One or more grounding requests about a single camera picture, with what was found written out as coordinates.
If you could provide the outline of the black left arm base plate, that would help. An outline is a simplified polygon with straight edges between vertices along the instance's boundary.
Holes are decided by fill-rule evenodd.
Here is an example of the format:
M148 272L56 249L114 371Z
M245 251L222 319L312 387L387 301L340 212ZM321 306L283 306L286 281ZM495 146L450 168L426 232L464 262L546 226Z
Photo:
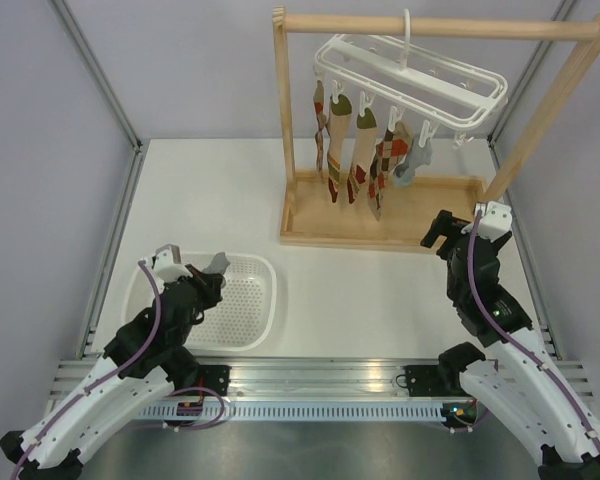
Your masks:
M195 394L193 387L213 390L220 396L226 396L230 383L231 367L226 364L200 365L194 372L184 375L176 383L175 395Z

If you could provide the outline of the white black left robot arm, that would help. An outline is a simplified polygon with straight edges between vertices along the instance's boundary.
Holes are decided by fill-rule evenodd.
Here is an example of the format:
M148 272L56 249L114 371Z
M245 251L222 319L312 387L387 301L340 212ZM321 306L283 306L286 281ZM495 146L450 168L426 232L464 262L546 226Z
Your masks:
M187 394L220 399L185 342L221 302L228 266L223 254L204 269L158 256L139 261L152 303L117 331L58 406L0 439L12 478L76 479L103 444L153 402Z

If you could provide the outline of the grey sock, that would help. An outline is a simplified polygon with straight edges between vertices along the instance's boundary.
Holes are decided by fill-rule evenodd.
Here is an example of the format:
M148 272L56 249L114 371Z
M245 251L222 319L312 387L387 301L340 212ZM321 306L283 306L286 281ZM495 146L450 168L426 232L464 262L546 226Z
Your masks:
M399 188L411 185L415 179L416 170L421 166L431 164L432 154L433 147L430 140L427 140L423 147L418 141L414 141L413 148L392 172L393 185Z
M218 252L215 254L211 262L202 270L203 273L208 275L222 275L224 276L231 262L226 256L225 252Z

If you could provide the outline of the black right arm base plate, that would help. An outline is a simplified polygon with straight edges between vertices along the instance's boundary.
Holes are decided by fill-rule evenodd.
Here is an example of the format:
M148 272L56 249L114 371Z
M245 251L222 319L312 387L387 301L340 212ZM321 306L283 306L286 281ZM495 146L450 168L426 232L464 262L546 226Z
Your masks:
M406 365L404 375L411 397L446 397L449 395L437 365Z

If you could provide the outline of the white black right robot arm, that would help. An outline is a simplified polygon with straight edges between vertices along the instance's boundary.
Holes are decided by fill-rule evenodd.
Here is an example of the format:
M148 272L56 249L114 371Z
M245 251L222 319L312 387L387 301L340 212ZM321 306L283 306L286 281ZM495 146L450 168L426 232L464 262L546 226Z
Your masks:
M446 294L478 340L438 357L436 379L467 393L522 444L542 479L600 479L600 420L547 352L520 303L500 283L498 254L512 236L508 206L480 204L471 221L442 210L421 246L441 245Z

